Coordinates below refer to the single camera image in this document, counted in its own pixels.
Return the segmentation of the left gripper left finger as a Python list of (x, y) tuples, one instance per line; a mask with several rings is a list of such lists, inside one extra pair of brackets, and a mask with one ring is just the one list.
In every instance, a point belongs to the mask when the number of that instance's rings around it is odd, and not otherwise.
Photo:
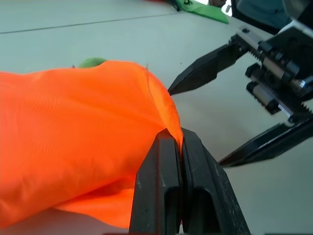
[(156, 135), (136, 175), (129, 235), (176, 235), (180, 184), (179, 150), (164, 129)]

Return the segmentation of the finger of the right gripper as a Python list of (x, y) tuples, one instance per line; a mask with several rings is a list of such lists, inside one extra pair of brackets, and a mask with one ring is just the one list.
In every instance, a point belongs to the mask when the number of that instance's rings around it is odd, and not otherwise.
[(219, 161), (223, 167), (235, 167), (266, 161), (313, 137), (313, 117), (287, 126), (273, 126)]
[(230, 42), (198, 58), (173, 81), (168, 89), (170, 95), (195, 90), (217, 78), (217, 74), (236, 63), (247, 53), (247, 47)]

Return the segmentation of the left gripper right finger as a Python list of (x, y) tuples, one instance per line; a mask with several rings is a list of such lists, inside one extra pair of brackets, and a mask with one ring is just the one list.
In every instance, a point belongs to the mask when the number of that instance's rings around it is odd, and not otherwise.
[(183, 129), (187, 235), (251, 235), (226, 172), (195, 132)]

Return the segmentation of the orange drawstring bag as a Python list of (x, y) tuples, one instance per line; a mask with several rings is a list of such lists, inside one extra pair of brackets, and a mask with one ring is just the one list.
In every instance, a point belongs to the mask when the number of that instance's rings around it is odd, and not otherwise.
[(133, 62), (0, 71), (0, 228), (46, 209), (128, 228), (156, 135), (183, 133), (163, 84)]

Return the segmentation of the black chair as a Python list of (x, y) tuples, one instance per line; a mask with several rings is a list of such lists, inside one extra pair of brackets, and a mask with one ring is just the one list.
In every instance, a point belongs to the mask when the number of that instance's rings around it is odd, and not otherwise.
[(291, 22), (283, 0), (231, 0), (232, 16), (270, 34)]

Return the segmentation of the green drawstring bag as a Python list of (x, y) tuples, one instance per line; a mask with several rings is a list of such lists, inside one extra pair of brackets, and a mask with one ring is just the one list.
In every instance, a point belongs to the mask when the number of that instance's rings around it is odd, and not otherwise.
[(227, 16), (218, 7), (205, 5), (195, 0), (167, 0), (177, 11), (185, 11), (228, 24)]

